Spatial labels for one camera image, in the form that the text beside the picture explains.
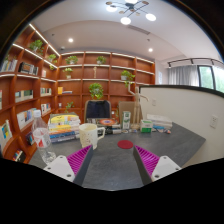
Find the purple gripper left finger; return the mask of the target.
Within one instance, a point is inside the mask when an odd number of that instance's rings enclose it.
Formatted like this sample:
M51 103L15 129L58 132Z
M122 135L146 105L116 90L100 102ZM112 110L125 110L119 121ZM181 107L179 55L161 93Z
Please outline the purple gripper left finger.
M47 165L44 170L81 186L92 155L93 146L89 145L69 156L59 155L52 163Z

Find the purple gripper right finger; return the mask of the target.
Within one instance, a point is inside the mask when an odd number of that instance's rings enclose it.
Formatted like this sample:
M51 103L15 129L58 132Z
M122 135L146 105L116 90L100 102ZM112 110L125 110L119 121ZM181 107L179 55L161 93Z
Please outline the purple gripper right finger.
M159 157L137 145L134 146L133 155L144 185L180 170L168 156Z

